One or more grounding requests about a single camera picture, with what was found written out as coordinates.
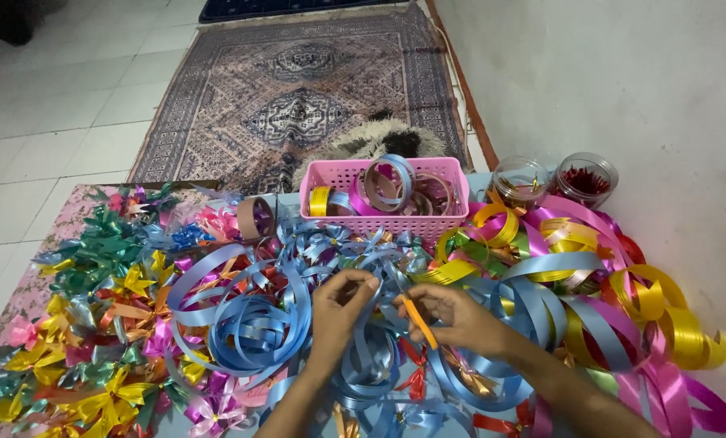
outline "hand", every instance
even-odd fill
[[[345,269],[317,288],[313,296],[309,364],[330,374],[352,339],[355,322],[374,296],[379,279],[367,271]]]
[[[453,347],[464,347],[483,356],[504,353],[511,342],[513,329],[493,316],[485,307],[474,301],[467,292],[445,288],[436,284],[418,284],[407,293],[426,324],[441,320],[444,327],[432,327],[436,342]],[[397,297],[392,303],[398,307],[398,316],[407,317],[403,300]],[[409,321],[412,342],[425,342],[419,327]]]

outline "clear plastic jar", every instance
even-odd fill
[[[567,156],[555,170],[548,192],[595,210],[617,187],[617,169],[602,156],[578,152]]]
[[[492,188],[509,208],[533,208],[547,192],[548,172],[534,160],[514,155],[493,172]]]

